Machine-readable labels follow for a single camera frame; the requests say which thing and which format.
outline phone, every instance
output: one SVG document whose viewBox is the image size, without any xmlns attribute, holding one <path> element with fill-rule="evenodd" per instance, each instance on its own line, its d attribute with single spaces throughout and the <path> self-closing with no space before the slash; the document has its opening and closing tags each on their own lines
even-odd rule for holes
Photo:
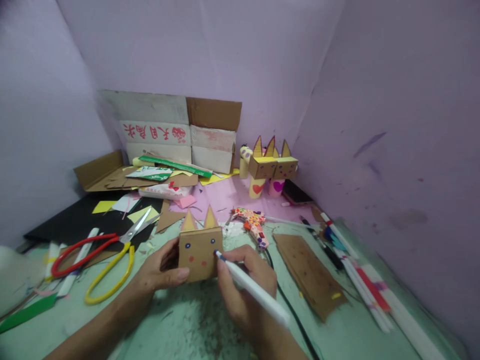
<svg viewBox="0 0 480 360">
<path fill-rule="evenodd" d="M 285 180 L 283 185 L 283 195 L 295 205 L 305 205 L 314 203 L 314 200 L 292 180 Z"/>
</svg>

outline purple wall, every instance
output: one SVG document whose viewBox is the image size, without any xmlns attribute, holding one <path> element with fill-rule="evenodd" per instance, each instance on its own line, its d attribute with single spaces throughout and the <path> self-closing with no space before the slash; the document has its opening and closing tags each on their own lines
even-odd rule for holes
<svg viewBox="0 0 480 360">
<path fill-rule="evenodd" d="M 480 358 L 480 12 L 350 1 L 294 145 L 301 183 Z"/>
<path fill-rule="evenodd" d="M 58 3 L 101 89 L 241 101 L 240 148 L 295 142 L 344 1 Z"/>
<path fill-rule="evenodd" d="M 0 244 L 15 247 L 79 198 L 73 168 L 117 144 L 57 3 L 5 1 L 0 11 Z"/>
</svg>

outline green table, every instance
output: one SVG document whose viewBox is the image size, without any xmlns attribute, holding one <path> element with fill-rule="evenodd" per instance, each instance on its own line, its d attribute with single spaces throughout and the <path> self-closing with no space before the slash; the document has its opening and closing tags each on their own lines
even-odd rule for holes
<svg viewBox="0 0 480 360">
<path fill-rule="evenodd" d="M 156 234 L 150 243 L 155 250 L 166 241 L 178 236 L 181 221 L 172 225 L 163 234 Z M 360 296 L 346 274 L 338 274 L 320 246 L 304 227 L 270 223 L 265 227 L 270 240 L 269 251 L 273 260 L 278 282 L 295 309 L 305 330 L 310 336 L 321 359 L 420 359 L 402 331 L 395 327 L 389 334 L 383 333 L 375 323 L 369 310 L 358 301 Z M 273 241 L 272 233 L 300 235 L 330 270 L 335 279 L 357 299 L 346 296 L 348 304 L 335 310 L 326 323 L 310 309 L 300 296 Z M 224 235 L 226 251 L 243 244 L 254 246 L 248 234 L 237 223 Z M 152 249 L 142 243 L 136 250 L 132 274 L 138 271 Z M 47 249 L 39 247 L 29 256 L 43 256 Z M 88 286 L 111 259 L 83 271 L 70 291 L 69 298 L 60 299 L 55 307 L 34 319 L 0 335 L 0 359 L 24 360 L 41 359 L 98 314 L 112 299 L 93 306 L 85 305 L 84 296 Z M 128 257 L 115 266 L 94 290 L 93 296 L 103 294 L 116 283 L 127 267 Z M 388 274 L 381 264 L 371 262 L 383 276 L 390 288 L 414 315 L 430 338 L 437 344 L 447 359 L 461 359 L 457 354 L 464 350 L 455 339 L 447 341 L 444 331 Z M 288 310 L 280 294 L 279 303 Z M 293 336 L 310 356 L 300 330 L 291 318 L 290 330 Z M 117 347 L 111 359 L 255 359 L 250 345 L 245 342 L 233 326 L 215 279 L 182 285 L 175 289 L 160 290 L 148 316 L 140 326 L 127 336 Z"/>
</svg>

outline black cable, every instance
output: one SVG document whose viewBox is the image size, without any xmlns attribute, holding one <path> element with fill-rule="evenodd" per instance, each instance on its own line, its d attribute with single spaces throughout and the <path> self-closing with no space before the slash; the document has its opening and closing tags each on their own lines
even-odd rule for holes
<svg viewBox="0 0 480 360">
<path fill-rule="evenodd" d="M 272 257 L 270 256 L 270 253 L 269 253 L 269 250 L 268 249 L 265 249 L 265 252 L 266 252 L 266 255 L 268 256 L 268 261 L 270 262 L 270 266 L 273 270 L 274 269 L 274 262 L 272 261 Z M 298 328 L 300 329 L 300 332 L 303 336 L 303 339 L 305 340 L 306 342 L 306 346 L 308 347 L 308 350 L 310 351 L 310 354 L 311 354 L 311 357 L 313 358 L 313 360 L 320 360 L 319 356 L 317 355 L 317 352 L 315 351 L 315 348 L 314 348 L 314 345 L 312 344 L 312 342 L 310 341 L 310 338 L 309 336 L 307 335 L 307 332 L 305 331 L 305 328 L 304 326 L 302 325 L 302 323 L 300 322 L 300 319 L 299 317 L 297 316 L 297 313 L 295 312 L 292 304 L 290 303 L 290 301 L 287 299 L 287 297 L 285 296 L 285 293 L 283 292 L 282 288 L 280 287 L 280 284 L 279 282 L 277 281 L 276 282 L 276 287 L 278 288 L 278 291 L 280 292 L 280 295 L 283 297 L 283 299 L 285 300 L 286 302 L 286 305 L 288 306 L 288 308 L 290 309 L 291 313 L 293 314 L 293 317 L 295 318 L 295 321 L 298 325 Z"/>
</svg>

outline glue gun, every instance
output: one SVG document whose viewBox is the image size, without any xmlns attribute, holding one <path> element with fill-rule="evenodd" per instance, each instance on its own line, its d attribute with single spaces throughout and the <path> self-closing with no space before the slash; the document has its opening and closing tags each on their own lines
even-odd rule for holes
<svg viewBox="0 0 480 360">
<path fill-rule="evenodd" d="M 262 225 L 265 224 L 265 215 L 261 211 L 253 211 L 243 207 L 237 207 L 231 211 L 230 219 L 239 219 L 244 222 L 243 227 L 250 232 L 260 251 L 269 246 Z"/>
</svg>

